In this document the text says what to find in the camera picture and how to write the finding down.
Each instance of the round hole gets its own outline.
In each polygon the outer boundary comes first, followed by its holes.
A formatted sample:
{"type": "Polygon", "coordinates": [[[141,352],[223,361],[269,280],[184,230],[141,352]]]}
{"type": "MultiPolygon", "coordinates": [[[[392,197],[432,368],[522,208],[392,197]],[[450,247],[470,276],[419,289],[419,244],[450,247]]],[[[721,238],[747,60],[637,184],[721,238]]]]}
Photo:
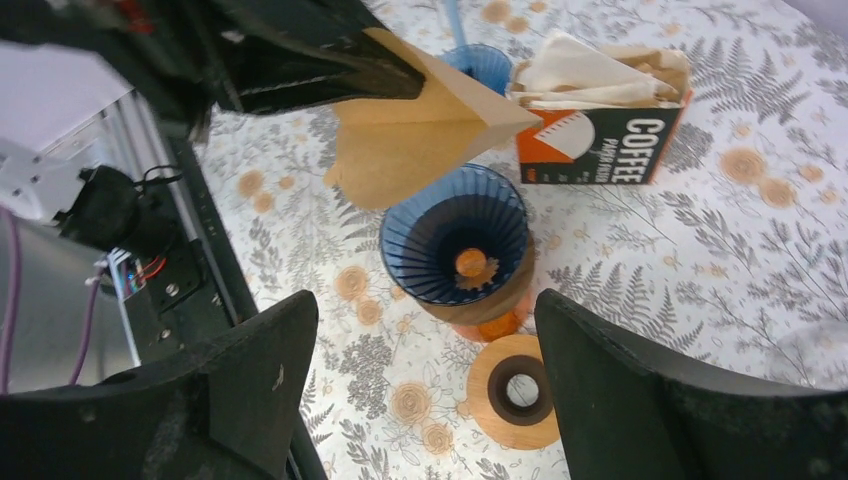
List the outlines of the round hole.
{"type": "Polygon", "coordinates": [[[118,383],[126,383],[130,380],[135,380],[136,374],[135,372],[120,372],[112,375],[111,377],[103,380],[101,385],[115,385],[118,383]]]}
{"type": "Polygon", "coordinates": [[[518,408],[526,408],[539,399],[539,385],[529,375],[520,373],[509,379],[506,396],[518,408]]]}

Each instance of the black wire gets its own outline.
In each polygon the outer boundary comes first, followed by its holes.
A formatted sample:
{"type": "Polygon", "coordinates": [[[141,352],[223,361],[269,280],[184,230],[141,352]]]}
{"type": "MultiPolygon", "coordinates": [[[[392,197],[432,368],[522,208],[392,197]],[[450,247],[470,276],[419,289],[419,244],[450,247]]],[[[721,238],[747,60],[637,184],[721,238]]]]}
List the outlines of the black wire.
{"type": "Polygon", "coordinates": [[[182,168],[180,168],[176,165],[157,165],[155,167],[148,168],[147,171],[144,172],[144,175],[142,175],[141,181],[135,182],[134,185],[136,187],[141,187],[141,194],[144,195],[146,190],[147,190],[147,187],[149,187],[151,185],[168,185],[169,183],[178,182],[182,179],[183,179],[182,168]],[[179,172],[179,173],[176,173],[175,175],[171,175],[170,177],[157,177],[157,178],[151,178],[150,180],[148,180],[147,176],[150,175],[150,173],[155,172],[156,170],[173,170],[173,171],[179,172]]]}

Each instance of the floral tablecloth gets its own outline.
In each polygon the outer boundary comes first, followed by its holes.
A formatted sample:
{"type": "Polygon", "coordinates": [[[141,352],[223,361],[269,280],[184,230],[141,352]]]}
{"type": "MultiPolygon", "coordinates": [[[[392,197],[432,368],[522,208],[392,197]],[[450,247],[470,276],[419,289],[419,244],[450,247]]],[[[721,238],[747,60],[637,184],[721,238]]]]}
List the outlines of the floral tablecloth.
{"type": "MultiPolygon", "coordinates": [[[[653,186],[518,185],[514,146],[475,160],[528,203],[537,290],[731,370],[768,377],[782,362],[782,380],[848,387],[845,363],[826,354],[839,345],[814,337],[808,358],[786,340],[848,322],[845,43],[778,0],[460,3],[470,41],[514,61],[559,28],[591,44],[677,47],[694,64],[694,104],[653,186]]],[[[437,0],[369,6],[430,53],[452,47],[437,0]]],[[[259,306],[304,288],[318,297],[301,409],[328,475],[567,478],[559,442],[504,449],[470,417],[465,382],[482,347],[393,288],[380,214],[324,187],[334,128],[328,109],[218,114],[198,152],[259,306]]]]}

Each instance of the wooden coaster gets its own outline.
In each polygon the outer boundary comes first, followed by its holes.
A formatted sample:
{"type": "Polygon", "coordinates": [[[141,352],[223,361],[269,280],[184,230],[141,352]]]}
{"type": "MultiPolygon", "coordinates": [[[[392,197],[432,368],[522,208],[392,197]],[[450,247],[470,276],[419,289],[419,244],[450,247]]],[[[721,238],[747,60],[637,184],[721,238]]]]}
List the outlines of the wooden coaster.
{"type": "Polygon", "coordinates": [[[533,270],[536,266],[536,249],[533,236],[527,236],[527,250],[521,259],[518,269],[509,281],[495,293],[480,300],[459,306],[433,305],[418,301],[421,308],[430,315],[454,325],[482,325],[506,314],[521,301],[530,282],[533,281],[533,270]]]}
{"type": "Polygon", "coordinates": [[[536,337],[510,335],[486,346],[471,365],[466,390],[474,420],[499,444],[536,450],[559,439],[553,394],[536,337]],[[532,405],[520,407],[507,397],[507,384],[516,375],[529,376],[539,387],[532,405]]]}

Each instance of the gray panel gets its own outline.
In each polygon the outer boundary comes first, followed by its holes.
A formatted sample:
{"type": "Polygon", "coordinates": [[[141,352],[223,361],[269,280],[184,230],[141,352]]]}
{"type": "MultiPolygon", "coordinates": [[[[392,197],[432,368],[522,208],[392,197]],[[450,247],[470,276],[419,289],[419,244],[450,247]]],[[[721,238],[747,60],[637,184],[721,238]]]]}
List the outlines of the gray panel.
{"type": "MultiPolygon", "coordinates": [[[[102,254],[19,222],[23,285],[12,352],[10,392],[65,385],[82,333],[92,265],[102,254]]],[[[6,305],[9,261],[0,224],[0,308],[6,305]]],[[[133,367],[116,299],[98,294],[91,345],[80,383],[91,385],[133,367]]]]}

